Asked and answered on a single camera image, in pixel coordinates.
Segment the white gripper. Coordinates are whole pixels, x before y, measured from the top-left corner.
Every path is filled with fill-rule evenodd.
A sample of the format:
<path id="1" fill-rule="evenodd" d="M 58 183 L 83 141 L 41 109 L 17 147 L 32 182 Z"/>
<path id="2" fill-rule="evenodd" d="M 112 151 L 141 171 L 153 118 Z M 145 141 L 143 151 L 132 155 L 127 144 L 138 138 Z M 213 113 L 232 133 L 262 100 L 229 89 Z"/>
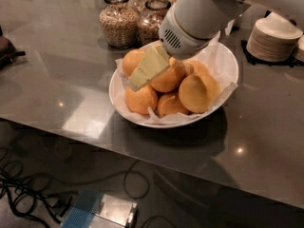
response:
<path id="1" fill-rule="evenodd" d="M 197 39 L 179 24 L 172 7 L 165 15 L 159 29 L 161 44 L 151 46 L 128 78 L 127 84 L 138 91 L 169 68 L 170 55 L 188 59 L 197 55 L 210 43 L 210 39 Z"/>

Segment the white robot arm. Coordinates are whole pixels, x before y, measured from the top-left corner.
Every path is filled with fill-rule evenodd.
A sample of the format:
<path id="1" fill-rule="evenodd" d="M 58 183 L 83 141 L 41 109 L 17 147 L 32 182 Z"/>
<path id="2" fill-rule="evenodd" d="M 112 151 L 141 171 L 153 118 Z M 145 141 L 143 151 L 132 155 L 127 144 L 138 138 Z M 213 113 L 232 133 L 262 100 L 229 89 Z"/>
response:
<path id="1" fill-rule="evenodd" d="M 273 11 L 302 29 L 304 0 L 177 0 L 159 28 L 161 49 L 148 51 L 128 79 L 135 91 L 148 85 L 169 66 L 168 58 L 187 59 L 198 54 L 250 6 Z"/>

